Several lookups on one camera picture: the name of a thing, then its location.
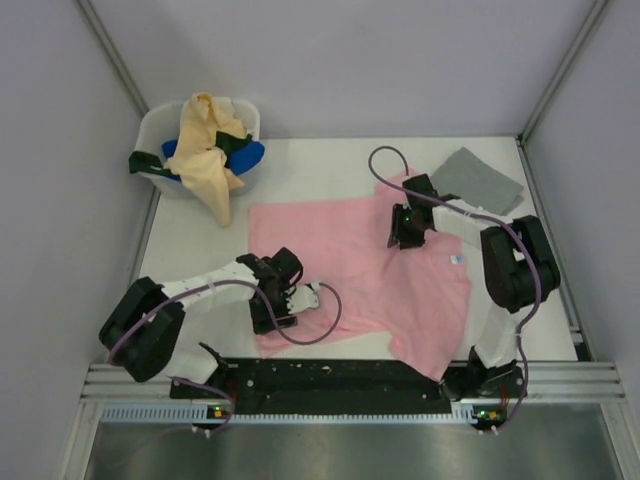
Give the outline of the pink t shirt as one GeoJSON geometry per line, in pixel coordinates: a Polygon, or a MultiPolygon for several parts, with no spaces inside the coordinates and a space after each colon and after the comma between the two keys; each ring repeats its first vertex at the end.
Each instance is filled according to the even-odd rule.
{"type": "Polygon", "coordinates": [[[291,250],[304,267],[306,283],[335,288],[320,293],[321,305],[303,313],[285,335],[260,335],[264,357],[291,348],[291,340],[321,334],[328,342],[388,332],[392,355],[420,374],[440,380],[454,359],[466,326],[471,281],[462,242],[428,231],[417,249],[390,249],[394,205],[402,193],[377,185],[365,198],[257,204],[249,211],[249,250],[271,256],[291,250]]]}

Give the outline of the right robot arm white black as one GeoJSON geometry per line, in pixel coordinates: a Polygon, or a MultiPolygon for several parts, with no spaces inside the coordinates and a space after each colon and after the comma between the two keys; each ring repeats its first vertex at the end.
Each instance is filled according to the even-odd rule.
{"type": "Polygon", "coordinates": [[[393,206],[390,248],[419,248],[431,230],[453,235],[481,253],[492,304],[470,347],[465,370],[445,376],[448,392],[456,399],[487,396],[506,377],[522,379],[516,355],[524,326],[561,283],[540,219],[494,216],[456,195],[441,196],[426,174],[409,177],[395,188],[406,201],[393,206]]]}

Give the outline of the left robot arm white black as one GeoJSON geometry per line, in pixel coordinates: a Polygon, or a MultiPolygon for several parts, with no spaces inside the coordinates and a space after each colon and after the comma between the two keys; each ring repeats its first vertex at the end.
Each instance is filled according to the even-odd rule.
{"type": "Polygon", "coordinates": [[[180,281],[136,280],[98,338],[109,361],[137,382],[158,376],[185,378],[205,396],[226,387],[222,359],[202,340],[188,343],[186,322],[223,305],[249,307],[253,332],[270,333],[297,324],[297,315],[319,307],[317,286],[301,285],[303,266],[283,247],[271,257],[247,253],[218,270],[180,281]]]}

